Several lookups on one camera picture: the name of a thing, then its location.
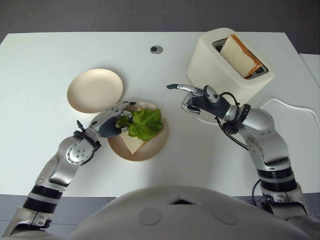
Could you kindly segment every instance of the bread slice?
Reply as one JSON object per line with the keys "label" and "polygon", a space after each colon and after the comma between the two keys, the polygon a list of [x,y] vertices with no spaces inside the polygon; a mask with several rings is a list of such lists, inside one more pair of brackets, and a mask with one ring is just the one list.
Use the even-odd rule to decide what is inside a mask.
{"label": "bread slice", "polygon": [[125,146],[129,149],[131,155],[134,155],[143,145],[148,141],[142,141],[140,138],[129,136],[129,131],[121,133],[120,138],[124,142]]}
{"label": "bread slice", "polygon": [[220,54],[243,78],[248,78],[263,65],[235,34],[227,38]]}

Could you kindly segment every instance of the sandwich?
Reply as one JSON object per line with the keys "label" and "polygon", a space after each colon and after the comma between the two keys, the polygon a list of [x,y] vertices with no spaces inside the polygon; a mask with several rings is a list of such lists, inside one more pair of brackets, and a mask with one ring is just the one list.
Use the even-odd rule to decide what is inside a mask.
{"label": "sandwich", "polygon": [[132,122],[128,116],[123,116],[117,121],[119,127],[128,126],[128,131],[119,136],[125,146],[134,155],[147,142],[157,136],[163,129],[161,112],[157,109],[138,108],[132,113]]}
{"label": "sandwich", "polygon": [[250,77],[263,65],[235,34],[227,38],[220,54],[243,78]]}

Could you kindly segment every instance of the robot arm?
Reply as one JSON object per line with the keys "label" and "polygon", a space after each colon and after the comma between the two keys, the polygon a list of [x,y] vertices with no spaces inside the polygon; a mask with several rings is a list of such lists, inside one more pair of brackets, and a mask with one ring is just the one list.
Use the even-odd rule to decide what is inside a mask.
{"label": "robot arm", "polygon": [[275,130],[269,113],[248,104],[239,107],[236,102],[231,105],[223,94],[218,95],[208,85],[203,90],[183,84],[171,84],[167,88],[188,92],[181,104],[183,110],[197,115],[200,110],[207,111],[215,115],[217,121],[225,121],[222,125],[225,133],[239,133],[244,138],[257,169],[262,194],[274,215],[285,220],[309,215],[301,187],[291,168],[287,144]]}
{"label": "robot arm", "polygon": [[53,215],[63,192],[76,175],[78,169],[89,162],[100,148],[99,138],[110,138],[127,131],[128,127],[115,127],[117,120],[131,113],[124,111],[135,102],[122,102],[98,114],[82,131],[64,139],[56,154],[47,162],[27,200],[20,206],[2,237],[29,230],[41,230],[50,226]]}

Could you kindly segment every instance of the round metal grommet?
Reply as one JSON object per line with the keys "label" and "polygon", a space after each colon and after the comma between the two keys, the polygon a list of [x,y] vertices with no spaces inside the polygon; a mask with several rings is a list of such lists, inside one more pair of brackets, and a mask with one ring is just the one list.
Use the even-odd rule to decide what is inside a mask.
{"label": "round metal grommet", "polygon": [[152,54],[161,54],[164,51],[164,49],[162,48],[162,46],[159,45],[154,45],[150,48],[150,52]]}

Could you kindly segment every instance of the plate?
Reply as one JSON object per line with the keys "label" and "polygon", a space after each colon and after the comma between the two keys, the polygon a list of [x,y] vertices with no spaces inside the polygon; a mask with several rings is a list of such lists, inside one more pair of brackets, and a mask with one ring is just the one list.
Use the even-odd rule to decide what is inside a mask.
{"label": "plate", "polygon": [[[143,109],[157,109],[155,105],[147,102],[137,102],[135,105],[129,106],[126,110]],[[166,145],[169,135],[169,127],[164,113],[161,111],[161,122],[163,124],[162,132],[143,145],[134,155],[131,155],[129,149],[126,147],[124,141],[120,136],[108,138],[108,142],[112,150],[121,158],[130,161],[144,161],[154,157]]]}
{"label": "plate", "polygon": [[117,103],[123,89],[120,77],[113,71],[92,69],[81,73],[71,82],[67,99],[75,110],[94,114]]}

